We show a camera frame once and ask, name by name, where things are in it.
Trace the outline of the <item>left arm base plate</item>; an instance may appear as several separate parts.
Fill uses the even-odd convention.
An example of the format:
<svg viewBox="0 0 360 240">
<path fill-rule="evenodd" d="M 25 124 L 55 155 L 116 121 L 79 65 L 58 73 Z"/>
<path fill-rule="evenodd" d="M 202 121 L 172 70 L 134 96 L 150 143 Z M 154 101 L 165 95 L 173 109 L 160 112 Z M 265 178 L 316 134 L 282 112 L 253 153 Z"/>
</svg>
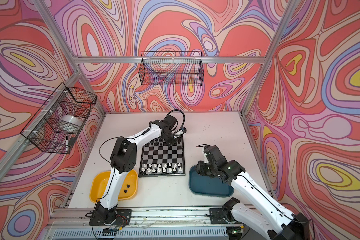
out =
<svg viewBox="0 0 360 240">
<path fill-rule="evenodd" d="M 131 209 L 95 210 L 89 221 L 90 226 L 116 226 L 122 227 L 130 224 Z"/>
</svg>

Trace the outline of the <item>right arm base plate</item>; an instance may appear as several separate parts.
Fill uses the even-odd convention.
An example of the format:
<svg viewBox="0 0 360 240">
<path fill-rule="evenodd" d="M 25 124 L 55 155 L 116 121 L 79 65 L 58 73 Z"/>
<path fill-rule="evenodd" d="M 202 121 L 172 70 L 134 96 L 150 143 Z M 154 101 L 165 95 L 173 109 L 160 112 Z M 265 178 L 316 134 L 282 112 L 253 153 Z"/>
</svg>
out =
<svg viewBox="0 0 360 240">
<path fill-rule="evenodd" d="M 205 214 L 207 218 L 210 219 L 211 224 L 213 225 L 243 225 L 247 226 L 242 222 L 237 221 L 232 215 L 231 211 L 228 208 L 220 207 L 220 208 L 209 208 L 209 212 Z"/>
</svg>

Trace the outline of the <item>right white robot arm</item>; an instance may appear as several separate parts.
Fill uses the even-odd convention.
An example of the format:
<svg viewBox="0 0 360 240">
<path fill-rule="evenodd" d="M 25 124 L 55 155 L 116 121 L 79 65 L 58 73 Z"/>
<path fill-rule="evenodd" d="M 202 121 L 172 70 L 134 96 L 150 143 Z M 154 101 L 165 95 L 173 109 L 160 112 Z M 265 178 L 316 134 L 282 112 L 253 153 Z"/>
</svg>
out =
<svg viewBox="0 0 360 240">
<path fill-rule="evenodd" d="M 240 200 L 231 198 L 222 206 L 221 219 L 227 224 L 242 223 L 266 240 L 308 240 L 310 221 L 302 213 L 294 214 L 263 190 L 247 170 L 235 160 L 227 161 L 217 146 L 200 145 L 204 160 L 196 172 L 218 178 L 242 194 L 256 208 L 247 208 Z"/>
</svg>

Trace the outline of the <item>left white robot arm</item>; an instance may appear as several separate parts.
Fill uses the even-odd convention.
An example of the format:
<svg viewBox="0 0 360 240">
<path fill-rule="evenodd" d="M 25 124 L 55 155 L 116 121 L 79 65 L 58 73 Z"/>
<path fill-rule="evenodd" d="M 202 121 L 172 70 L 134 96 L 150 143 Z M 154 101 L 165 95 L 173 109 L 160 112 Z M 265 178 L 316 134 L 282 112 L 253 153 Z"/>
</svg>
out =
<svg viewBox="0 0 360 240">
<path fill-rule="evenodd" d="M 137 152 L 154 139 L 161 139 L 167 145 L 174 145 L 187 129 L 184 127 L 185 113 L 179 109 L 171 110 L 163 120 L 150 121 L 148 127 L 130 137 L 116 137 L 110 155 L 111 172 L 103 196 L 96 200 L 90 217 L 90 226 L 115 225 L 117 219 L 126 226 L 128 220 L 117 213 L 119 194 L 128 173 L 137 163 Z"/>
</svg>

